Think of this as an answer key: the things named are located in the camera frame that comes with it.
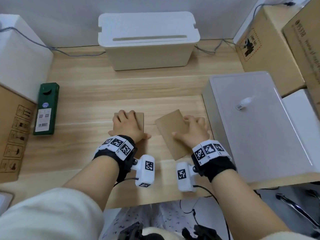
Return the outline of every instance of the dark green box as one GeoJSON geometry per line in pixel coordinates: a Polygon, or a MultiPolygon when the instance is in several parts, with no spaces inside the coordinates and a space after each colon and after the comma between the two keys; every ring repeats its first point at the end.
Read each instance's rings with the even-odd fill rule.
{"type": "Polygon", "coordinates": [[[34,135],[52,135],[56,123],[59,85],[55,82],[43,83],[38,96],[34,135]]]}

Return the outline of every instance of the wood grain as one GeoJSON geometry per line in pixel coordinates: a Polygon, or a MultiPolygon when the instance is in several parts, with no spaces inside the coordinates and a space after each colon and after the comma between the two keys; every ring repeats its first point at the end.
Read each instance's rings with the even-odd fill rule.
{"type": "MultiPolygon", "coordinates": [[[[199,47],[213,50],[218,40],[202,40],[199,47]]],[[[97,54],[101,47],[65,48],[70,54],[97,54]]],[[[19,180],[0,185],[15,194],[13,204],[45,190],[59,187],[86,166],[94,150],[112,129],[112,117],[120,109],[144,113],[144,130],[152,138],[146,153],[155,158],[155,182],[148,189],[133,181],[112,191],[108,208],[136,206],[208,195],[178,190],[175,165],[155,120],[176,109],[182,115],[206,118],[201,91],[212,74],[243,72],[235,49],[225,43],[215,55],[194,49],[187,66],[114,71],[106,55],[68,57],[55,54],[48,82],[60,85],[56,128],[50,137],[30,135],[19,180]]],[[[185,156],[179,161],[191,161],[185,156]]],[[[208,180],[196,182],[209,187],[208,180]]]]}

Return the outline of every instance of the table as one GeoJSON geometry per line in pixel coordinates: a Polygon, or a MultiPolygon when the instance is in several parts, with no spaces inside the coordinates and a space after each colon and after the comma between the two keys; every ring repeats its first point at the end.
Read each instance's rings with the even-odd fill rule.
{"type": "MultiPolygon", "coordinates": [[[[201,40],[199,47],[213,50],[219,40],[201,40]]],[[[99,46],[64,48],[71,54],[98,54],[99,46]]],[[[190,161],[186,156],[172,159],[155,120],[176,109],[183,115],[202,116],[208,123],[201,91],[212,74],[243,72],[234,47],[223,43],[215,55],[194,49],[184,67],[114,71],[106,54],[68,57],[55,52],[47,82],[60,85],[55,133],[30,135],[19,179],[0,185],[0,190],[15,194],[13,205],[46,190],[59,187],[84,168],[95,149],[109,136],[112,117],[120,109],[144,113],[144,131],[152,138],[146,153],[155,158],[155,182],[149,188],[136,187],[128,180],[111,192],[107,208],[206,196],[178,190],[175,165],[190,161]]],[[[196,182],[211,188],[207,178],[196,182]]]]}

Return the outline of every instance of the black plug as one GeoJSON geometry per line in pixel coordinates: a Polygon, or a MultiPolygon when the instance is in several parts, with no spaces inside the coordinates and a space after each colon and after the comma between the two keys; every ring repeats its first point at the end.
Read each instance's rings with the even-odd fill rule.
{"type": "Polygon", "coordinates": [[[289,1],[289,2],[285,2],[284,5],[288,6],[288,7],[291,7],[291,6],[294,6],[296,3],[293,2],[293,1],[289,1]]]}

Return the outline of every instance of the barcode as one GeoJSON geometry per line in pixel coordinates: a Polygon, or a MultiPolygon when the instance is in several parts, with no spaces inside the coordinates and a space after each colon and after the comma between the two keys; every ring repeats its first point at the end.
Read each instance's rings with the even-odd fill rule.
{"type": "Polygon", "coordinates": [[[38,124],[38,127],[44,127],[44,126],[48,126],[48,123],[38,124]]]}

